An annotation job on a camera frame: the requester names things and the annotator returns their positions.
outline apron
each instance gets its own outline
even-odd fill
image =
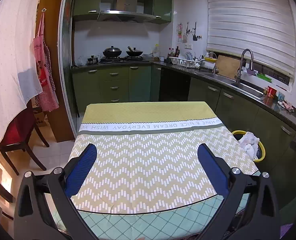
[[[43,88],[43,92],[36,96],[36,104],[43,111],[50,112],[57,109],[59,104],[55,93],[55,84],[51,76],[50,53],[44,39],[44,18],[45,13],[42,13],[38,33],[34,38],[34,53],[39,71],[38,77]]]

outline chair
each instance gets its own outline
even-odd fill
[[[46,147],[49,147],[49,144],[43,137],[40,132],[36,119],[33,113],[33,108],[31,102],[29,101],[27,104],[27,108],[21,111],[8,125],[6,133],[4,135],[3,140],[0,142],[0,152],[8,162],[8,164],[12,167],[17,175],[19,175],[17,169],[14,164],[9,159],[6,152],[15,151],[15,150],[23,150],[27,151],[30,157],[34,160],[34,162],[43,170],[47,170],[46,167],[37,159],[36,155],[30,149],[28,145],[29,138],[33,129],[35,128],[38,136],[43,141]]]

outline white roller blind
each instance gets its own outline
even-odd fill
[[[208,50],[241,55],[290,77],[295,66],[295,31],[288,0],[208,0]]]

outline cutting board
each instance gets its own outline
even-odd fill
[[[219,70],[219,75],[235,80],[235,75],[238,73],[240,60],[219,56],[216,61],[216,68]]]

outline metal screw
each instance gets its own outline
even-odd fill
[[[265,171],[262,173],[262,176],[263,176],[264,178],[266,178],[266,179],[267,179],[268,177],[270,177],[270,175],[269,175],[267,172],[265,172]]]
[[[29,178],[31,176],[31,171],[27,171],[24,176],[25,178]]]
[[[238,169],[238,168],[232,168],[232,172],[234,173],[234,174],[240,174],[240,169]]]
[[[58,167],[58,168],[54,169],[54,173],[55,174],[60,174],[62,172],[62,170],[63,169],[61,167]]]

